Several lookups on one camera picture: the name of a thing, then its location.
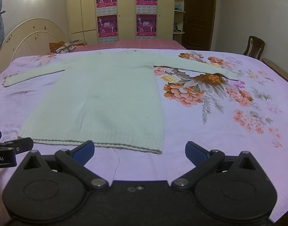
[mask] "pink mattress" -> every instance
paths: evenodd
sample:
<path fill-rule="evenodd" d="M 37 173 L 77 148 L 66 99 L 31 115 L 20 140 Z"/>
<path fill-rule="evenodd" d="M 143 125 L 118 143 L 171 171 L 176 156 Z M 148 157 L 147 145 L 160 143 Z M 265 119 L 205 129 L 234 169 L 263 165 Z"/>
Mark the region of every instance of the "pink mattress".
<path fill-rule="evenodd" d="M 142 48 L 142 49 L 185 49 L 175 40 L 166 39 L 134 39 L 120 40 L 115 43 L 77 46 L 74 52 L 92 51 L 111 48 Z"/>
<path fill-rule="evenodd" d="M 130 49 L 107 49 L 103 52 L 126 50 Z M 157 155 L 97 147 L 86 167 L 109 183 L 114 179 L 167 180 L 171 183 L 194 167 L 185 156 L 187 141 L 196 142 L 207 150 L 220 149 L 226 155 L 238 155 L 242 150 L 249 150 L 277 190 L 278 201 L 270 218 L 278 220 L 288 210 L 288 83 L 262 62 L 243 55 L 185 49 L 142 50 L 227 68 L 236 72 L 240 81 L 155 68 L 166 123 L 163 153 Z M 0 75 L 1 141 L 17 137 L 24 120 L 62 72 L 8 88 L 2 85 L 4 78 L 87 53 L 92 52 L 21 57 L 10 64 Z M 116 90 L 128 94 L 124 89 Z M 34 149 L 43 155 L 54 154 L 64 147 L 34 145 Z M 18 164 L 25 155 L 17 155 Z M 14 171 L 15 167 L 0 169 L 0 224 L 9 220 L 2 203 L 2 190 Z"/>

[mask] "sweater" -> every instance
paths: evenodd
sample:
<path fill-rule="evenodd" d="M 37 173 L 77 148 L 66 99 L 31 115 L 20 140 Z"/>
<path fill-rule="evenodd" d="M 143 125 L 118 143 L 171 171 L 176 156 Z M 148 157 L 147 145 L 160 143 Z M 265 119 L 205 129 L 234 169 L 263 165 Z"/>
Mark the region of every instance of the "sweater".
<path fill-rule="evenodd" d="M 89 53 L 7 77 L 4 86 L 65 72 L 23 123 L 19 137 L 36 143 L 162 153 L 165 124 L 154 66 L 221 74 L 227 69 L 144 51 Z"/>

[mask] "white wall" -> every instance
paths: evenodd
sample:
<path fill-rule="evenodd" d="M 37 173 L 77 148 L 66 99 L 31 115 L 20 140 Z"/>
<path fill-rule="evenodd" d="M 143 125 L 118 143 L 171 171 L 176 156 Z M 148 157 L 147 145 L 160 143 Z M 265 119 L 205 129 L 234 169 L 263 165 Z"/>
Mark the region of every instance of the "white wall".
<path fill-rule="evenodd" d="M 46 18 L 57 24 L 70 38 L 67 0 L 3 0 L 5 37 L 20 23 L 32 18 Z"/>
<path fill-rule="evenodd" d="M 288 72 L 288 0 L 218 0 L 211 50 L 243 54 L 250 35 Z"/>

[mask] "headboard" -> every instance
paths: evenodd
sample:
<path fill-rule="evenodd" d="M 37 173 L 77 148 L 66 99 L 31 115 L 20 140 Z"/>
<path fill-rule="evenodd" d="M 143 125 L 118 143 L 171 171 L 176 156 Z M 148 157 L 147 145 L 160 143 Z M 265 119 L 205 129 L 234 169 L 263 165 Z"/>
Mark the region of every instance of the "headboard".
<path fill-rule="evenodd" d="M 62 30 L 51 20 L 34 18 L 15 27 L 4 39 L 0 49 L 0 73 L 16 58 L 47 55 L 49 42 L 66 41 Z"/>

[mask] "chair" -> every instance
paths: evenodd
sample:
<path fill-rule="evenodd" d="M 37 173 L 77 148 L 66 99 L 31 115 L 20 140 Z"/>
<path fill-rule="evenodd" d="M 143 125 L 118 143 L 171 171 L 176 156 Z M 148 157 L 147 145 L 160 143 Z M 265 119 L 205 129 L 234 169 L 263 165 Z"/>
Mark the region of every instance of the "chair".
<path fill-rule="evenodd" d="M 244 52 L 243 55 L 248 54 L 248 51 L 249 51 L 250 46 L 251 46 L 251 40 L 252 40 L 252 49 L 251 49 L 251 52 L 249 53 L 248 56 L 251 58 L 255 58 L 255 59 L 260 60 L 261 54 L 264 50 L 265 42 L 263 40 L 259 39 L 258 37 L 255 37 L 252 35 L 248 38 L 248 47 L 246 48 L 246 51 Z"/>

